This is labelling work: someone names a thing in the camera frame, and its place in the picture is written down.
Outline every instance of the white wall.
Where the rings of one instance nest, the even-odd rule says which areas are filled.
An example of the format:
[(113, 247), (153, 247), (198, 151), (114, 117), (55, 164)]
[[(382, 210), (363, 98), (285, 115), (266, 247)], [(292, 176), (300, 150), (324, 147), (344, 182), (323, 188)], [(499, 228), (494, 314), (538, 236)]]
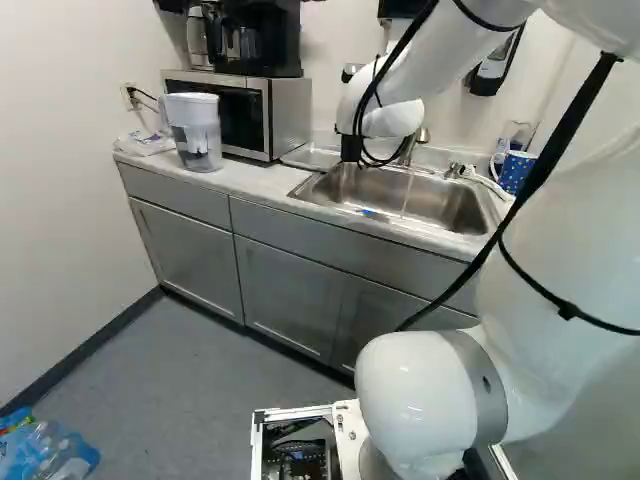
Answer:
[[(302, 5), (305, 74), (313, 78), (314, 121), (332, 129), (347, 62), (368, 63), (380, 51), (384, 31), (378, 0), (332, 0)], [(491, 151), (509, 119), (537, 122), (557, 80), (572, 34), (541, 12), (529, 20), (511, 72), (498, 95), (470, 95), (461, 82), (427, 103), (432, 143)]]
[[(598, 61), (600, 50), (577, 38), (551, 94), (532, 147), (541, 150), (576, 92)], [(626, 128), (640, 122), (640, 65), (627, 60), (616, 64), (602, 91), (567, 149), (559, 168), (568, 168), (598, 150)]]
[(0, 405), (156, 285), (111, 158), (119, 83), (180, 62), (151, 0), (0, 13)]

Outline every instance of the blue mug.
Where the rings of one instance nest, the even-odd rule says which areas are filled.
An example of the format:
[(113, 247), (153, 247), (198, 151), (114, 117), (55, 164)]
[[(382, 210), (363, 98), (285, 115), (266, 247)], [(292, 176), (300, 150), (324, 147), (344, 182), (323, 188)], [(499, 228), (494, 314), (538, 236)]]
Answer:
[(532, 153), (508, 150), (500, 170), (498, 185), (507, 193), (517, 195), (537, 158), (538, 156)]

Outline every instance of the kitchen sink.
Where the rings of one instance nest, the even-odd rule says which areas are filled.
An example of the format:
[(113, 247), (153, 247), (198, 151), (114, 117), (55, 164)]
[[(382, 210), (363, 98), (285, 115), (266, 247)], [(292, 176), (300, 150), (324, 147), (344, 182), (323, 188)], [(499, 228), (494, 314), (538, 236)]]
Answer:
[(426, 224), (461, 235), (489, 231), (476, 190), (440, 172), (340, 163), (312, 176), (289, 197), (418, 230)]

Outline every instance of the floor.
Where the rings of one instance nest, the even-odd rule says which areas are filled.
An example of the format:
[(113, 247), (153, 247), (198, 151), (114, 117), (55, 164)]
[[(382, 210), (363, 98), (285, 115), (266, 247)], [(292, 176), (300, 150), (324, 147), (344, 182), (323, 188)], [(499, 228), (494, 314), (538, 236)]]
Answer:
[(35, 414), (100, 449), (94, 480), (248, 480), (254, 409), (354, 396), (304, 362), (165, 297)]

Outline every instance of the kitchenette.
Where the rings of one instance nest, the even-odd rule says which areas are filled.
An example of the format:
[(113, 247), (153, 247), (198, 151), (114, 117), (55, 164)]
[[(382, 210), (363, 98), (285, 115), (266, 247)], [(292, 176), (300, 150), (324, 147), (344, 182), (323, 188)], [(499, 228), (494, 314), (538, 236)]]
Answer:
[[(338, 161), (337, 150), (310, 154)], [(411, 169), (327, 174), (232, 159), (194, 173), (175, 152), (114, 158), (164, 286), (351, 373), (360, 349), (442, 293), (499, 222), (497, 196), (438, 169), (461, 155), (421, 147)], [(300, 198), (327, 182), (324, 198)], [(476, 323), (470, 283), (416, 328)]]

